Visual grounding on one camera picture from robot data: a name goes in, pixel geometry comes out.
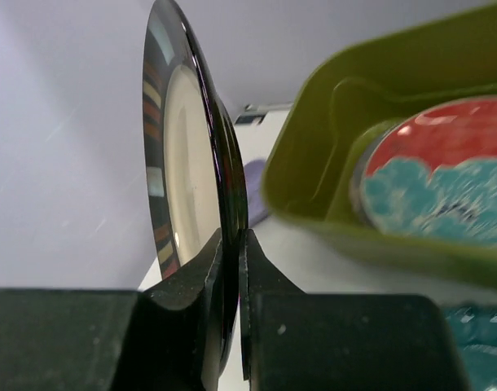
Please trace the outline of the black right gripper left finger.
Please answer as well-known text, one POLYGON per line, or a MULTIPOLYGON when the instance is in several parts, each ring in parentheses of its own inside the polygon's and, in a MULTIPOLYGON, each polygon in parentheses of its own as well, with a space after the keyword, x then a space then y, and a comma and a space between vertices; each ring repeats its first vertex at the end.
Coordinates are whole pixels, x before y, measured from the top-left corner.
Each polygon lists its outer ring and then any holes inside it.
POLYGON ((0 289, 0 390, 215 390, 221 266, 215 232, 143 292, 0 289))

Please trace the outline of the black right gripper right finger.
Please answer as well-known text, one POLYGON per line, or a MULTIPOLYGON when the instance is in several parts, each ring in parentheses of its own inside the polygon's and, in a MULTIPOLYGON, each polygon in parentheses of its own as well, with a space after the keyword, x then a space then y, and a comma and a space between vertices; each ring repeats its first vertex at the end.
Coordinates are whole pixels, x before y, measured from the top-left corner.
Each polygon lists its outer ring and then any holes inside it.
POLYGON ((443 313, 415 294, 307 293, 240 242, 240 340, 252 390, 468 390, 443 313))

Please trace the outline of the black rimmed cream plate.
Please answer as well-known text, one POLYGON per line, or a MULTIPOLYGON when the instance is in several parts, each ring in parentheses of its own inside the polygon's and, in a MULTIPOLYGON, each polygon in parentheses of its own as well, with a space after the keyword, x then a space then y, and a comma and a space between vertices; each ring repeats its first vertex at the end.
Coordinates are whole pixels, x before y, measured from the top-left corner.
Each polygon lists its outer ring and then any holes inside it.
POLYGON ((147 193, 161 281, 153 297, 179 314, 173 364, 221 375, 235 322, 237 250, 248 225, 234 126, 183 10, 156 1, 143 50, 147 193))

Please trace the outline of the purple square plate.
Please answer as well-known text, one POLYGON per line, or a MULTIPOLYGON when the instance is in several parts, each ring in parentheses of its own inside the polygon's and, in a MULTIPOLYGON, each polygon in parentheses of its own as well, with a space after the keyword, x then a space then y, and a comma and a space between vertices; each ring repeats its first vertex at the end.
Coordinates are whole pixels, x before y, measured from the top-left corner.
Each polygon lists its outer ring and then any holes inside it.
POLYGON ((256 226, 269 216, 269 211, 262 198, 262 174, 265 166, 264 159, 251 160, 244 166, 249 227, 256 226))

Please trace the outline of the dark teal scalloped plate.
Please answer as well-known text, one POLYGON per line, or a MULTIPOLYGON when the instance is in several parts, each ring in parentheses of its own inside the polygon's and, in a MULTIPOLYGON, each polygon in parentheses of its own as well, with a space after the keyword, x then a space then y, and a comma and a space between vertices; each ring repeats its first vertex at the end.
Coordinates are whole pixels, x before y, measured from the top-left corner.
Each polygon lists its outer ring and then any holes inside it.
POLYGON ((497 390, 497 305, 442 309, 473 390, 497 390))

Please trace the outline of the red teal flower plate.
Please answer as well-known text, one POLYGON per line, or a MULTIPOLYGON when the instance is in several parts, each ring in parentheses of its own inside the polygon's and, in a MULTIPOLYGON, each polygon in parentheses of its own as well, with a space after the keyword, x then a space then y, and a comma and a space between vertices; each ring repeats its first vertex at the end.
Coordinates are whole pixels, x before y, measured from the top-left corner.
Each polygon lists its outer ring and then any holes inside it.
POLYGON ((390 126, 359 157, 349 196, 382 234, 497 248, 497 95, 390 126))

